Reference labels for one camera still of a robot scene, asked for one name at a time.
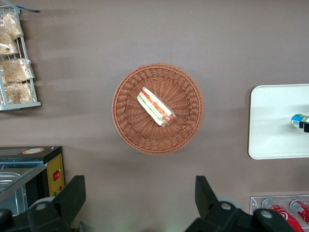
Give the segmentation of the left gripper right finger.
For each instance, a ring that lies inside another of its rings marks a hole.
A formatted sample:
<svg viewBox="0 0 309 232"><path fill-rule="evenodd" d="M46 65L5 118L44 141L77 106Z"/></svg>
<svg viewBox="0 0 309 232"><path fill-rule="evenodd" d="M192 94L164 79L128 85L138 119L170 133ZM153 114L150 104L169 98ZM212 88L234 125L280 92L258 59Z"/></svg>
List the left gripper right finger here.
<svg viewBox="0 0 309 232"><path fill-rule="evenodd" d="M301 232L297 220L286 220L271 209L256 209L252 215L230 202L220 201L205 176L195 179L195 203L199 217L187 232Z"/></svg>

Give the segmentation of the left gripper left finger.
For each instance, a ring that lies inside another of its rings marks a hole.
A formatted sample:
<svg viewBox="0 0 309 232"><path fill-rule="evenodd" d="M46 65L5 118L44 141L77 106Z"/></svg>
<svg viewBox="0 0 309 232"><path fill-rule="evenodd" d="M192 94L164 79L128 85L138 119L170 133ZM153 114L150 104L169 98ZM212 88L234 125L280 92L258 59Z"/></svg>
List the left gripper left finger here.
<svg viewBox="0 0 309 232"><path fill-rule="evenodd" d="M86 201L85 177L76 175L51 201L41 199L24 213L13 216L0 210L2 232L76 232L71 225Z"/></svg>

